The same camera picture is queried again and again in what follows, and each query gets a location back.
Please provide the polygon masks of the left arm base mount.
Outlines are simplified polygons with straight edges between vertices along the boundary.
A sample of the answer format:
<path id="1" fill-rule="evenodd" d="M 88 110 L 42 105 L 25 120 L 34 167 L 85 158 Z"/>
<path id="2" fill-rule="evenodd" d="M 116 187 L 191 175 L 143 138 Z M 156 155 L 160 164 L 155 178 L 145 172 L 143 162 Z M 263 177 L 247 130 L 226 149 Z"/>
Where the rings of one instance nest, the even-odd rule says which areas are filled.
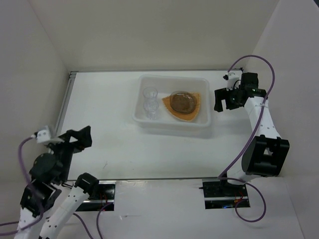
<path id="1" fill-rule="evenodd" d="M 76 212 L 114 211 L 116 181 L 100 181 L 98 189 L 78 207 Z"/>

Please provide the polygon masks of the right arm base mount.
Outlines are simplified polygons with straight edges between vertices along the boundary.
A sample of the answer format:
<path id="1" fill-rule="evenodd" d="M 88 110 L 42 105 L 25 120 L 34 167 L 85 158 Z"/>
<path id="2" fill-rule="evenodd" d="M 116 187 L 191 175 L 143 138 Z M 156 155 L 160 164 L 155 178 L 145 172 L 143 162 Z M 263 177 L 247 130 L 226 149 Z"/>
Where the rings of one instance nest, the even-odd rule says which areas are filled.
<path id="1" fill-rule="evenodd" d="M 239 202 L 238 208 L 249 208 L 248 192 L 245 185 L 230 184 L 225 180 L 202 180 L 199 187 L 204 195 L 205 209 L 233 209 Z"/>

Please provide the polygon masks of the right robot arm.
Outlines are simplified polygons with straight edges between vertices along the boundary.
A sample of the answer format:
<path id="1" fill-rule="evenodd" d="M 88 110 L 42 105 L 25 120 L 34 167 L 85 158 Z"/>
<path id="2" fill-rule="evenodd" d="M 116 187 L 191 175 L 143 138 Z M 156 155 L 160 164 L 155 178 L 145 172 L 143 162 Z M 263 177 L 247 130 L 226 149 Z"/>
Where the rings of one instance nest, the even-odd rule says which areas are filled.
<path id="1" fill-rule="evenodd" d="M 277 177 L 290 149 L 288 140 L 277 132 L 270 111 L 267 91 L 259 88 L 256 73 L 233 72 L 224 75 L 227 86 L 215 90 L 214 110 L 244 108 L 250 121 L 252 134 L 239 155 L 218 176 L 219 192 L 231 195 L 236 184 L 244 184 L 259 177 Z"/>

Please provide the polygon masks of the clear glass plate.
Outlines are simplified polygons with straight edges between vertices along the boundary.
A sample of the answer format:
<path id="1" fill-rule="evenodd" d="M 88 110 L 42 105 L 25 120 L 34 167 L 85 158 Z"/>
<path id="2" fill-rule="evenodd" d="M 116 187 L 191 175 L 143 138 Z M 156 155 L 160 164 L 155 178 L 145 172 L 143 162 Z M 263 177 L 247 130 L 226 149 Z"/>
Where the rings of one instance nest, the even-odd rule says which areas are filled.
<path id="1" fill-rule="evenodd" d="M 178 113 L 190 114 L 195 110 L 197 99 L 186 91 L 175 91 L 169 97 L 170 107 Z"/>

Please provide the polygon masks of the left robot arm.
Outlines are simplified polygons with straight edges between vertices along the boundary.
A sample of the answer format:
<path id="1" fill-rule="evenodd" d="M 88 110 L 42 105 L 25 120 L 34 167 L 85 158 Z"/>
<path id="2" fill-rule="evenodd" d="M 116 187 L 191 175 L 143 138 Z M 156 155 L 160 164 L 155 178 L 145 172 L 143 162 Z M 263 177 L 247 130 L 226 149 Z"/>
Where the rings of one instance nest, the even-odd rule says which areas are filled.
<path id="1" fill-rule="evenodd" d="M 32 139 L 45 144 L 50 152 L 39 155 L 27 171 L 22 159 L 22 147 Z M 22 141 L 18 147 L 18 159 L 26 187 L 20 201 L 20 219 L 14 234 L 16 239 L 57 238 L 79 206 L 85 200 L 98 196 L 99 180 L 89 173 L 82 173 L 66 199 L 50 214 L 62 192 L 59 186 L 67 182 L 73 155 L 91 146 L 89 125 L 79 131 L 67 130 L 60 136 L 52 136 L 49 127 L 45 127 Z"/>

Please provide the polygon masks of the clear glass cup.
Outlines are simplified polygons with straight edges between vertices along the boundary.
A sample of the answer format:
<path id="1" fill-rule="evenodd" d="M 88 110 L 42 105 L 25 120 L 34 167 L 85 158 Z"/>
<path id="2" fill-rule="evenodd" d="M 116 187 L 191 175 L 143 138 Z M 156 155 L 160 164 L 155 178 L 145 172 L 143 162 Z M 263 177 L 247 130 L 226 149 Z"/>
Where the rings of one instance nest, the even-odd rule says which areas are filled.
<path id="1" fill-rule="evenodd" d="M 155 87 L 146 87 L 143 90 L 143 97 L 145 102 L 157 101 L 158 91 Z"/>
<path id="2" fill-rule="evenodd" d="M 143 108 L 146 114 L 146 117 L 150 120 L 155 120 L 157 117 L 157 111 L 159 108 L 159 103 L 154 101 L 145 101 L 143 104 Z"/>

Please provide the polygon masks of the triangular woven bamboo tray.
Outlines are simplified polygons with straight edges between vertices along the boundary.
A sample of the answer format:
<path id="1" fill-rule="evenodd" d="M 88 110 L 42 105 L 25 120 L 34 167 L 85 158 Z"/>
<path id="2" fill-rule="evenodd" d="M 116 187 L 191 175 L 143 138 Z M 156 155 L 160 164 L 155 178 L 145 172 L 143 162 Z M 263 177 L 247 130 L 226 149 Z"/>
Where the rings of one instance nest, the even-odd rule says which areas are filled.
<path id="1" fill-rule="evenodd" d="M 181 114 L 181 113 L 178 113 L 178 112 L 175 112 L 171 107 L 170 107 L 170 104 L 169 104 L 169 96 L 166 96 L 164 98 L 162 98 L 162 103 L 163 105 L 165 106 L 166 110 L 175 118 L 181 120 L 181 121 L 185 121 L 185 122 L 192 122 L 195 120 L 195 118 L 197 117 L 197 115 L 199 114 L 199 111 L 200 111 L 200 106 L 201 106 L 201 94 L 200 93 L 194 93 L 194 92 L 189 92 L 191 94 L 193 94 L 196 99 L 197 99 L 197 104 L 196 104 L 196 107 L 195 107 L 195 110 L 190 113 L 190 114 Z"/>

